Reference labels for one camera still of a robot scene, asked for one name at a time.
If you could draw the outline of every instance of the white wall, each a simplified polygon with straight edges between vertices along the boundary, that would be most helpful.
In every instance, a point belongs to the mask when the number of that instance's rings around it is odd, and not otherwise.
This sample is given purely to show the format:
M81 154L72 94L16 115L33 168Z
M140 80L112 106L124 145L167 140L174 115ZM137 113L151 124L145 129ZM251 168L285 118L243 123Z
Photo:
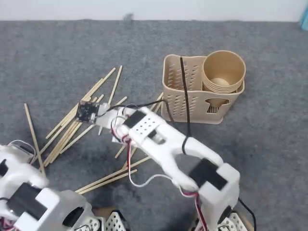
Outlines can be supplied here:
M308 0L0 0L0 20L299 20Z

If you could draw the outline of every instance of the white 3d-printed part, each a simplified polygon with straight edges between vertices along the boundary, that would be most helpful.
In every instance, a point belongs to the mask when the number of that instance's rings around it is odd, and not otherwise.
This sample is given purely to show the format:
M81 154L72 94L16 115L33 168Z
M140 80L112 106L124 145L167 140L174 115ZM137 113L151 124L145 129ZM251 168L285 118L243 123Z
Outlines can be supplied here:
M106 231L126 231L121 217L117 212L111 213L110 217L105 223Z

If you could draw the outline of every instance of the pile of wooden sticks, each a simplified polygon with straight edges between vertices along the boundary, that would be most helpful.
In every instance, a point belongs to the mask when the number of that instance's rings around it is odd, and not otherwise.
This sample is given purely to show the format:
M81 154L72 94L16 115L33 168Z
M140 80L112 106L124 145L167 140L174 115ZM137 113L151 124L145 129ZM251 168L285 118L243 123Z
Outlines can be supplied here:
M114 83L114 87L113 90L111 92L111 95L109 97L108 100L108 104L111 104L113 96L115 94L115 90L116 87L118 85L119 82L119 78L122 72L122 66L120 66L119 71L117 73L117 77L115 79L115 83ZM104 95L102 94L99 97L94 97L94 93L103 85L103 83L112 75L112 73L116 70L116 68L113 68L104 78L101 78L91 89L90 91L85 94L84 97L82 97L81 100L83 101L91 101L91 102L96 102L99 103L103 98ZM162 99L163 94L161 93L159 95L159 97L157 98L157 100ZM125 100L127 99L127 96L125 96L124 98L122 98L119 102L116 103L117 104L121 104L123 103ZM160 109L162 103L159 103L158 105L152 105L152 107L150 108L151 111L154 111L155 113L158 112L158 110ZM44 167L47 167L49 164L52 164L55 159L63 154L67 149L69 149L74 143L76 143L78 140L80 140L85 134L87 134L92 128L95 127L95 125L90 125L88 126L87 129L85 129L82 133L80 133L77 137L75 137L72 141L71 139L73 138L73 136L76 134L76 132L79 130L79 128L81 127L82 123L81 122L77 122L77 121L73 121L76 113L77 113L77 108L78 108L78 103L69 111L69 113L55 126L55 128L46 136L46 139L49 139L49 141L46 143L46 145L39 150L39 146L38 146L38 142L36 140L36 136L34 133L34 129L33 129L33 125L32 125L32 121L31 121L31 117L30 117L30 113L29 113L29 109L27 104L25 103L25 110L26 110L26 116L29 122L29 126L30 126L30 130L31 130L31 134L32 134L32 138L33 138L33 142L34 142L34 146L36 149L36 157L34 159L34 161L36 159L39 160L39 164L40 164L40 170L42 172L43 175L45 175L45 170ZM64 131L64 129L67 128L67 130L63 133L62 137L59 139L59 141L57 142L57 144L54 146L53 150L49 153L49 155L47 156L47 158L43 161L41 158L41 155L47 150L47 148L49 148L49 146L54 142L54 140ZM122 147L120 148L120 150L117 152L115 158L117 159L119 157L119 155L124 151L126 145L122 145ZM134 155L134 153L136 152L136 148L133 148L131 155ZM146 157L140 161L137 161L136 163L132 164L131 167L135 167L141 163L143 163L146 160L149 160L149 157ZM126 177L128 175L128 168L127 168L127 162L123 165L122 169L120 169L119 171L116 171L100 180L97 180L79 190L77 190L77 193L80 194L84 194L86 192L89 192L91 190L97 189L101 186L104 186L108 183L111 183L115 180L119 180L123 177Z

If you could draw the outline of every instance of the perforated basket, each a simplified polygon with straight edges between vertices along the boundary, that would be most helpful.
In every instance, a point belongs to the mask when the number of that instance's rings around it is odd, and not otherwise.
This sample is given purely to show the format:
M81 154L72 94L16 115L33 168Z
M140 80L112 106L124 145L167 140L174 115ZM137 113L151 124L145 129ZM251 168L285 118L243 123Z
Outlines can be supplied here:
M191 122L219 124L224 115L244 91L244 81L239 89L230 94L220 94L203 90L202 75L205 56L183 57L185 79L188 89L188 99ZM164 99L167 99L172 117L177 122L186 122L186 104L183 90L180 56L170 54L164 59L163 69ZM211 99L225 99L221 106L211 106ZM170 121L166 106L163 104L162 117Z

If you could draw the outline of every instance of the wooden stick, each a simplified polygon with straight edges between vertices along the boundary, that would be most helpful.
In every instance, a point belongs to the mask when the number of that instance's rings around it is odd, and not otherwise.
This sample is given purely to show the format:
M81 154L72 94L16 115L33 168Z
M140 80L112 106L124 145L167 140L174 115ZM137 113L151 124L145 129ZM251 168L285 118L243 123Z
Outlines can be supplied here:
M85 94L84 97L82 97L82 100L86 101L87 98L91 97L97 90L100 88L100 86L111 76L111 74L116 70L116 68L112 68L112 70L105 76L105 78L101 78L89 91L87 94ZM63 124L65 121L65 117L61 122L47 135L47 139Z
M98 97L98 99L97 99L97 103L99 103L102 99L104 98L104 94L101 94L101 96L100 97Z
M78 103L72 108L72 110L70 110L69 113L67 113L67 115L58 123L58 125L55 126L53 130L51 130L51 132L46 136L46 139L49 139L50 136L52 136L52 134L66 122L67 118L72 114L72 112L77 110L77 108L78 108Z
M124 96L119 102L116 103L116 105L120 105L123 103L125 100L127 100L127 96Z
M130 174L134 174L134 173L136 173L137 172L137 170L135 169L135 170L132 170L131 172L130 172ZM92 188L89 188L89 189L86 189L86 190L84 190L84 191L81 191L81 192L79 192L79 194L85 194L85 193L87 193L87 192L90 192L90 191L92 191L92 190L94 190L94 189L97 189L97 188L100 188L100 187L102 187L102 186L104 186L104 185L106 185L106 184L109 184L109 183L111 183L111 182L114 182L114 181L116 181L116 180L119 180L119 179L121 179L121 178L123 178L123 177L127 177L128 176L128 173L125 173L125 174L122 174L122 175L120 175L120 176L118 176L118 177L115 177L115 178L112 178L112 179L110 179L110 180L107 180L107 181L105 181L105 182L103 182L103 183L100 183L100 184L97 184L97 185L95 185L95 186L93 186Z
M26 116L27 116L27 119L28 119L28 123L29 123L30 131L31 131L33 143L34 143L35 150L36 150L36 153L37 153L37 156L38 156L39 165L41 167L41 172L42 172L43 176L46 176L45 169L44 169L44 166L43 166L42 157L41 157L41 155L39 153L39 145L38 145L37 138L35 136L35 132L34 132L31 116L30 116L30 113L29 113L28 105L25 103L24 106L25 106Z
M160 102L158 106L155 108L154 113L157 113L158 110L162 107L162 105L163 105L163 102Z
M120 148L120 150L117 152L115 159L117 159L119 157L119 155L123 152L123 150L125 149L126 145L122 145L122 147Z
M135 166L137 166L137 165L139 165L139 164L142 164L143 162L145 162L145 161L147 161L147 160L149 160L149 159L151 159L151 158L147 156L147 157L145 157L145 158L143 158L143 159L137 161L136 163L132 164L130 167L131 167L131 168L132 168L132 167L135 167ZM105 176L105 177L103 177L103 178L101 178L101 179L99 179L99 180L97 180L97 181L95 181L95 182L93 182L93 183L91 183L91 184L88 184L88 185L86 185L86 186L84 186L84 187L82 187L82 188L76 190L75 192L78 193L78 192L84 191L84 190L86 190L86 189L88 189L88 188L91 188L92 186L94 186L94 185L96 185L96 184L99 184L99 183L101 183L101 182L104 182L104 181L106 181L107 179L110 179L110 178L112 178L112 177L114 177L114 176L116 176L116 175L118 175L118 174L120 174L120 173L122 173L122 172L125 172L127 169L128 169L128 168L126 168L126 169L120 169L119 171L116 171L116 172L114 172L114 173L112 173L112 174L109 174L108 176Z
M82 100L84 100L84 98L92 96L98 88L101 87L101 85L111 76L111 74L116 70L116 68L112 68L112 70L105 76L105 78L100 79L93 87L92 89L82 98Z
M44 151L51 145L51 143L57 138L57 136L66 128L66 126L69 124L69 121L67 121L66 124L64 124L57 132L54 134L54 136L45 144L45 146L40 150L40 154L42 155Z
M162 92L155 101L161 100L163 95L164 95L164 93ZM155 106L156 106L156 103L151 106L150 110L153 110L155 108Z
M74 128L74 125L76 124L76 122L74 121L71 126L66 130L66 132L64 133L64 135L61 137L61 139L59 140L59 142L56 144L56 146L53 148L53 150L51 151L51 153L49 154L49 156L47 157L47 159L45 159L44 161L44 166L46 167L51 160L53 160L53 158L57 155L59 148L61 147L63 141L65 140L65 138L67 137L68 134L70 134L70 132L72 131L72 129Z
M120 79L120 76L121 76L122 68L123 68L123 66L121 65L121 66L120 66L120 69L119 69L119 71L118 71L118 73L117 73L116 79L115 79L114 88L112 89L111 95L110 95L109 100L108 100L108 104L109 104L109 105L111 104L111 101L112 101L112 99L113 99L113 97L114 97L115 90L116 90L117 84L118 84L119 79Z
M80 140L85 134L87 134L92 128L94 128L95 125L90 125L86 130L84 130L82 133L80 133L75 139L73 139L60 153L64 153L67 149L69 149L74 143L76 143L78 140Z
M97 97L94 97L91 102L94 103L97 101ZM73 135L77 132L77 130L82 125L81 122L74 121L69 128L69 132L66 134L66 136L63 136L60 142L58 143L58 147L56 151L54 152L53 157L51 158L50 163L52 164L55 159L60 155L61 150L67 145L67 143L70 141L70 139L73 137Z
M155 101L160 100L160 99L163 97L163 95L164 95L164 93L162 92L162 93L158 96L158 98L157 98ZM153 105L151 106L150 110L153 110L155 106L156 106L156 103L153 104ZM125 146L126 146L125 144L122 145L121 149L120 149L120 150L118 151L118 153L117 153L118 156L122 153L122 151L124 150L124 147L125 147Z
M67 145L67 143L68 143L68 142L71 140L71 138L75 135L75 133L78 131L78 129L81 127L81 125L82 125L82 123L79 122L79 123L77 124L77 126L74 128L74 130L72 131L72 133L67 137L67 139L65 140L65 142L62 144L61 148L59 148L60 154L63 153L63 152L62 152L63 148L65 148L65 146Z
M103 95L97 99L97 97L94 97L91 101L94 102L99 102L103 98ZM49 158L47 164L53 163L55 159L62 154L62 149L65 148L67 143L70 141L70 139L74 136L74 134L78 131L80 126L82 125L81 122L73 122L72 125L69 128L69 132L66 133L66 135L63 135L61 140L58 142L56 148L52 151L52 156Z
M102 131L103 131L103 127L100 127L100 129L98 130L98 135L99 136L101 135Z

